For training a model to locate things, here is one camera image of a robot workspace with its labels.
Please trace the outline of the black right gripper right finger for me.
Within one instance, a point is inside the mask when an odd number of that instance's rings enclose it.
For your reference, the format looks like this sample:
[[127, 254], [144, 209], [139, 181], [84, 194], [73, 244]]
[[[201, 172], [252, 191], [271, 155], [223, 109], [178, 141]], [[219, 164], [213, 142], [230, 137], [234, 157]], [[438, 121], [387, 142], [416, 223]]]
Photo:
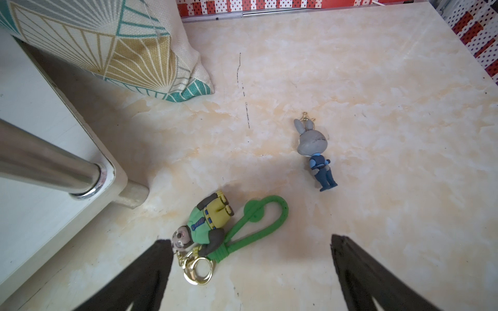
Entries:
[[331, 255], [348, 310], [438, 310], [351, 238], [333, 234]]

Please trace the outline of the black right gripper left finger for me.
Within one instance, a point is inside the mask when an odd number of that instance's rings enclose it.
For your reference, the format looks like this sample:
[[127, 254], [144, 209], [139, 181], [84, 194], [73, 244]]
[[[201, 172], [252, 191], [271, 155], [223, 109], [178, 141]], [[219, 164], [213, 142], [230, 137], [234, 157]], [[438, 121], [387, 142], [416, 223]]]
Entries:
[[157, 240], [77, 310], [159, 310], [173, 262], [171, 241]]

